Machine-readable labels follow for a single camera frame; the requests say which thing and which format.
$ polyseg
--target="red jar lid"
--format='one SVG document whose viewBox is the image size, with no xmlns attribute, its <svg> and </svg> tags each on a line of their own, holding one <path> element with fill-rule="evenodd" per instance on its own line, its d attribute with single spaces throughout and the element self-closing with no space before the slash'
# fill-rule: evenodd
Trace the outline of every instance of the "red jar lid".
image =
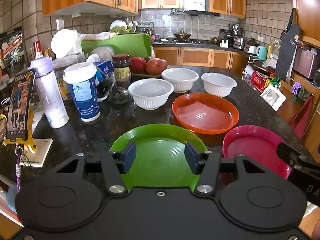
<svg viewBox="0 0 320 240">
<path fill-rule="evenodd" d="M 117 54 L 112 57 L 112 59 L 115 61 L 125 60 L 129 58 L 130 58 L 130 54 Z"/>
</svg>

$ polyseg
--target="purple glove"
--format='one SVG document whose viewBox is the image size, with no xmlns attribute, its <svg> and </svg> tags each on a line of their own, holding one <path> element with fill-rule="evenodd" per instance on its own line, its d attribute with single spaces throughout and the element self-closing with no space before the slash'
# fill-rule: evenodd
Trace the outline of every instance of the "purple glove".
<svg viewBox="0 0 320 240">
<path fill-rule="evenodd" d="M 291 89 L 291 93 L 294 95 L 298 94 L 300 88 L 301 88 L 301 84 L 299 82 L 295 82 Z"/>
</svg>

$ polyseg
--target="white plastic bowl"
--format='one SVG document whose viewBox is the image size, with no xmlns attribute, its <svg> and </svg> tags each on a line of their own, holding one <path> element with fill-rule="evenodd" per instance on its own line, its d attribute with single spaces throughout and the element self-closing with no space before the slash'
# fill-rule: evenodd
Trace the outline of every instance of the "white plastic bowl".
<svg viewBox="0 0 320 240">
<path fill-rule="evenodd" d="M 237 82 L 226 75 L 220 73 L 205 73 L 201 76 L 204 90 L 218 97 L 226 97 L 231 90 L 237 86 Z"/>
<path fill-rule="evenodd" d="M 175 93 L 187 92 L 199 78 L 197 72 L 187 68 L 168 68 L 162 71 L 161 76 L 173 85 Z"/>
<path fill-rule="evenodd" d="M 173 85 L 166 80 L 147 78 L 132 83 L 128 91 L 139 107 L 155 110 L 166 103 L 173 92 Z"/>
</svg>

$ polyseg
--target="green plate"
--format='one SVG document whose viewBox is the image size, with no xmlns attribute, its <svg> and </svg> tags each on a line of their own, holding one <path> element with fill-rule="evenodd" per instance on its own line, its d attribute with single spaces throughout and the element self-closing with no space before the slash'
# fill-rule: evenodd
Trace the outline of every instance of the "green plate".
<svg viewBox="0 0 320 240">
<path fill-rule="evenodd" d="M 192 142 L 199 151 L 206 151 L 204 143 L 190 131 L 171 124 L 147 124 L 120 136 L 111 146 L 121 151 L 129 141 L 137 144 L 137 156 L 126 175 L 127 188 L 190 187 L 194 190 L 199 175 L 194 175 L 184 157 L 184 145 Z"/>
</svg>

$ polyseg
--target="light blue kettle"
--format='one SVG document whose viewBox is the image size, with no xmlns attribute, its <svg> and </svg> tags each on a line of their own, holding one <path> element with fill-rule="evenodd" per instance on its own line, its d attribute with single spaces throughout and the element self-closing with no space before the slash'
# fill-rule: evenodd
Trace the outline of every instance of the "light blue kettle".
<svg viewBox="0 0 320 240">
<path fill-rule="evenodd" d="M 265 61 L 267 59 L 267 52 L 268 52 L 268 49 L 266 47 L 263 47 L 263 46 L 257 47 L 257 56 L 260 60 Z"/>
</svg>

